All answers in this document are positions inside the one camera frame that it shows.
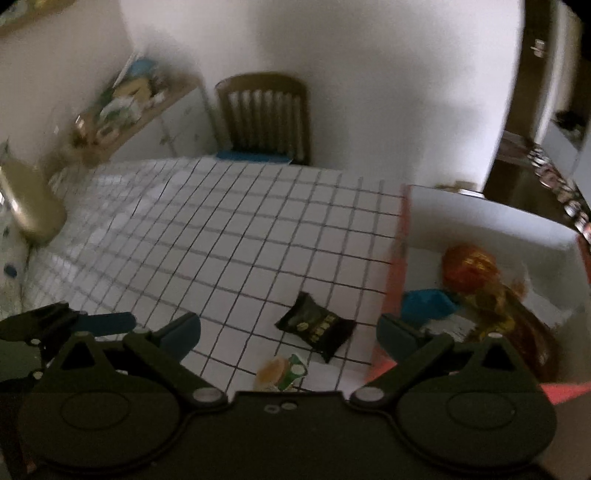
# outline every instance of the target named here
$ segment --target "box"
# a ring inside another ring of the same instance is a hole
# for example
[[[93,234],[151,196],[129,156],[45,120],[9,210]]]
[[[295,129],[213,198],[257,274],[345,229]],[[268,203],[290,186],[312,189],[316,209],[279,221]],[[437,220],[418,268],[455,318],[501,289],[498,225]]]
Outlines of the box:
[[[475,244],[497,262],[522,261],[533,289],[574,313],[560,326],[559,382],[591,381],[591,258],[580,235],[559,223],[478,197],[412,186],[405,190],[382,311],[397,314],[407,290],[441,287],[448,247]],[[369,380],[395,365],[379,346]]]

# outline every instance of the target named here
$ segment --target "grid pattern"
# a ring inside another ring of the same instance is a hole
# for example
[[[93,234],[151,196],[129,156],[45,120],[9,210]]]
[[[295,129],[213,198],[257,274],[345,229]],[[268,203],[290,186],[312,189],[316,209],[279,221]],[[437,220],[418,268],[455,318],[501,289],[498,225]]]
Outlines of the grid pattern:
[[[396,181],[203,157],[71,167],[53,188],[69,220],[34,253],[25,307],[131,311],[153,330],[198,313],[202,338],[183,365],[230,395],[291,353],[309,364],[298,388],[349,395],[363,383],[397,231]],[[274,326],[300,290],[358,323],[329,364]]]

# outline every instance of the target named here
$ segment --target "black snack package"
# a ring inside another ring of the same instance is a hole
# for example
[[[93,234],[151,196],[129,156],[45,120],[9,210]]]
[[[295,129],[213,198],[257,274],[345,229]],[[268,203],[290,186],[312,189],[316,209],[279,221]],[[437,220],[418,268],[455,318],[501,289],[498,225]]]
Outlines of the black snack package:
[[[275,324],[279,330],[293,333],[322,355],[326,363],[347,341],[355,328],[353,320],[345,320],[317,305],[305,291],[301,291],[295,304]]]

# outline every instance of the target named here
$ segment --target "wooden chair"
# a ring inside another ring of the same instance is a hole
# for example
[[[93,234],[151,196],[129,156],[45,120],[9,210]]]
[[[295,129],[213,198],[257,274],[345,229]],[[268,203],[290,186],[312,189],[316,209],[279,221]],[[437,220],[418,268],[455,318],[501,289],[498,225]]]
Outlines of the wooden chair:
[[[248,73],[216,85],[233,150],[310,165],[308,93],[281,73]]]

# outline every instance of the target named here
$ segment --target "white wall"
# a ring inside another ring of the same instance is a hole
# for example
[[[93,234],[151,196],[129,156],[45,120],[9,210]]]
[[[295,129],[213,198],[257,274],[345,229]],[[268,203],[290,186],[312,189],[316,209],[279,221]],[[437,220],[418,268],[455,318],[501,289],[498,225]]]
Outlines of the white wall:
[[[282,70],[311,92],[313,161],[482,186],[505,122],[520,0],[120,0],[147,52],[199,72]]]
[[[117,0],[78,0],[0,38],[0,142],[38,161],[55,123],[87,108],[131,51]]]

